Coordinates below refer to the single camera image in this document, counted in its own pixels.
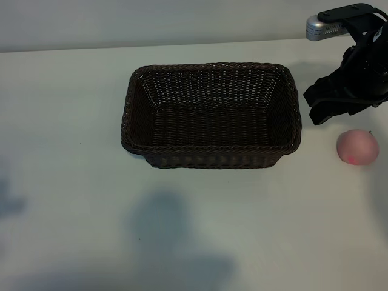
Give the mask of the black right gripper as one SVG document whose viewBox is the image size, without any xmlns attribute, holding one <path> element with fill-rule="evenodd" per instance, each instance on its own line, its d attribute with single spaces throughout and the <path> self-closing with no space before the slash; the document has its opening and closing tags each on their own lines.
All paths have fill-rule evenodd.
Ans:
<svg viewBox="0 0 388 291">
<path fill-rule="evenodd" d="M 363 36 L 348 48 L 338 70 L 319 78 L 303 94 L 314 125 L 354 115 L 387 101 L 387 29 Z"/>
</svg>

